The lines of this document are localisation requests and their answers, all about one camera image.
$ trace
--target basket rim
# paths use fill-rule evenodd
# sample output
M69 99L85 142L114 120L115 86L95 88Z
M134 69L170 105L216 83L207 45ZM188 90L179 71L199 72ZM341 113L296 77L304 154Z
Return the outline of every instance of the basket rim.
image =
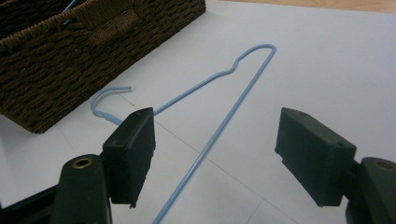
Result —
M97 2L98 0L86 1L76 7L73 7L65 12L58 13L54 16L47 18L44 21L36 23L28 28L18 31L17 33L11 34L7 37L0 39L0 53L9 52L13 53L13 48L19 46L20 44L29 41L46 33L48 30L56 29L60 31L61 26L69 19L73 19L76 15L77 10L82 10L88 2Z

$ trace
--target wicker basket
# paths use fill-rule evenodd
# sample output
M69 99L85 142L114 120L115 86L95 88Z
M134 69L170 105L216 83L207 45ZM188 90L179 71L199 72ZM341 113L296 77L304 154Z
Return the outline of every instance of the wicker basket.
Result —
M205 12L205 0L0 2L0 113L43 133Z

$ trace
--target blue wire hanger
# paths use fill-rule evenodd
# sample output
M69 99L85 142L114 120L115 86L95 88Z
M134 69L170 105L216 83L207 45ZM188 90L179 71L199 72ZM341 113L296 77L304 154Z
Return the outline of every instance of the blue wire hanger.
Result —
M183 179L180 181L180 183L178 184L177 188L175 189L175 191L173 192L173 194L171 195L171 197L168 199L168 201L166 202L166 204L163 206L163 209L160 211L160 213L158 214L158 216L156 216L156 218L154 219L154 221L152 222L153 224L158 224L161 222L161 220L164 218L164 216L166 215L166 213L169 211L170 207L172 206L172 204L174 203L175 199L177 198L177 196L179 195L179 193L183 190L183 188L186 186L186 184L188 183L188 181L190 180L191 176L193 175L193 173L195 172L195 170L198 168L198 166L201 164L202 160L205 158L206 154L209 152L210 148L213 147L213 145L215 144L215 142L218 140L220 134L222 133L222 131L224 130L224 128L226 127L226 125L228 124L228 122L230 121L230 119L233 117L233 114L236 112L236 110L238 109L238 107L242 104L242 102L245 100L245 98L247 97L248 93L250 92L250 90L252 89L252 87L254 86L254 84L256 83L256 81L259 79L260 75L262 74L262 72L264 71L264 69L266 68L266 66L268 65L268 63L271 61L271 59L273 58L273 56L276 53L276 47L274 45L269 45L269 44L263 44L263 45L258 45L255 46L251 49L248 49L246 52L244 52L242 55L240 55L233 63L233 67L230 68L229 70L223 71L223 72L219 72L216 73L215 75L207 78L206 80L198 83L197 85L193 86L192 88L188 89L187 91L184 91L183 93L181 93L179 96L175 97L174 99L172 99L171 101L169 101L168 103L166 103L165 105L159 107L158 109L156 109L154 111L154 116L160 114L161 112L163 112L165 109L167 109L168 107L170 107L171 105L177 103L178 101L180 101L181 99L185 98L186 96L190 95L191 93L199 90L200 88L202 88L204 85L208 84L209 82L217 79L218 77L223 77L223 76L227 76L229 74L231 74L232 72L235 71L237 65L239 64L240 61L242 61L245 57L247 57L250 53L252 53L253 51L257 50L257 49L270 49L271 52L270 54L267 56L267 58L265 59L265 61L263 62L262 66L259 68L259 70L257 71L256 75L250 80L250 82L247 84L245 90L242 92L242 94L239 96L238 100L235 102L235 104L233 105L232 109L230 110L230 112L227 114L227 116L224 118L223 122L220 124L220 126L216 129L215 133L213 134L213 136L210 138L210 140L207 142L206 146L204 147L204 149L201 151L200 155L198 156L198 158L196 159L196 161L194 162L194 164L192 165L192 167L190 168L190 170L186 173L186 175L183 177ZM96 101L98 100L98 98L105 92L107 91L129 91L131 89L131 87L116 87L116 88L107 88L107 89L103 89L101 91L99 91L92 99L91 102L91 110L92 113L96 116L100 116L103 117L117 125L120 125L122 123L122 120L107 114L105 112L99 111L95 109L95 105L96 105Z

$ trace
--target white surface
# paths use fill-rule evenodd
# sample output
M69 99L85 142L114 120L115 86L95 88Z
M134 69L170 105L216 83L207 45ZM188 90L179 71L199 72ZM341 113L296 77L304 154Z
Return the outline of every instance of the white surface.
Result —
M346 223L345 205L316 207L274 152L282 106L302 110L358 147L356 160L396 161L396 15L207 1L207 12L108 86L132 85L98 108L124 119L158 108L246 49L277 54L163 223ZM158 115L157 148L136 209L115 223L150 223L256 73L269 50ZM46 133L0 117L3 206L55 185L62 165L101 151L117 127L89 102Z

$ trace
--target screw hole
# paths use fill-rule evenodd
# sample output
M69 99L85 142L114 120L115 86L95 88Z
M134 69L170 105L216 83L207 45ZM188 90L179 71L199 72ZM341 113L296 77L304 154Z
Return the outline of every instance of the screw hole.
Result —
M90 166L93 163L91 158L84 157L76 160L73 162L73 168L75 169L84 169L88 166Z
M375 161L375 164L383 170L396 171L396 166L388 161Z

